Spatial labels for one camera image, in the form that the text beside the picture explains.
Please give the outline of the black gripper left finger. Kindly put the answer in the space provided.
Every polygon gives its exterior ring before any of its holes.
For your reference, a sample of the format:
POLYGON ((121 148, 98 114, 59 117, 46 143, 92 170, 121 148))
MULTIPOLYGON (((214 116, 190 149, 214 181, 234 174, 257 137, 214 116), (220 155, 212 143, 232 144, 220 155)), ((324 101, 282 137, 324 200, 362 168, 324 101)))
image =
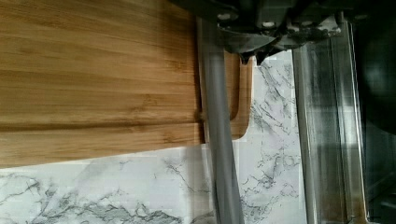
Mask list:
POLYGON ((240 57, 241 63, 243 65, 247 65, 249 60, 250 60, 250 58, 253 57, 254 55, 255 55, 254 51, 239 53, 239 57, 240 57))

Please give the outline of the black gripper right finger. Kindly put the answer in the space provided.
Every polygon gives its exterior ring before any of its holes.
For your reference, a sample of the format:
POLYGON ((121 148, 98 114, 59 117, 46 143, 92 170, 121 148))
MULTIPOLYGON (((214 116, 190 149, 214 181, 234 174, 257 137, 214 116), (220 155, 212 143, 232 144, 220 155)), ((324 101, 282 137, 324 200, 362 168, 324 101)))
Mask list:
POLYGON ((261 65, 262 62, 270 57, 271 55, 276 54, 276 49, 273 47, 265 47, 263 49, 260 49, 257 54, 255 55, 256 57, 256 64, 261 65))

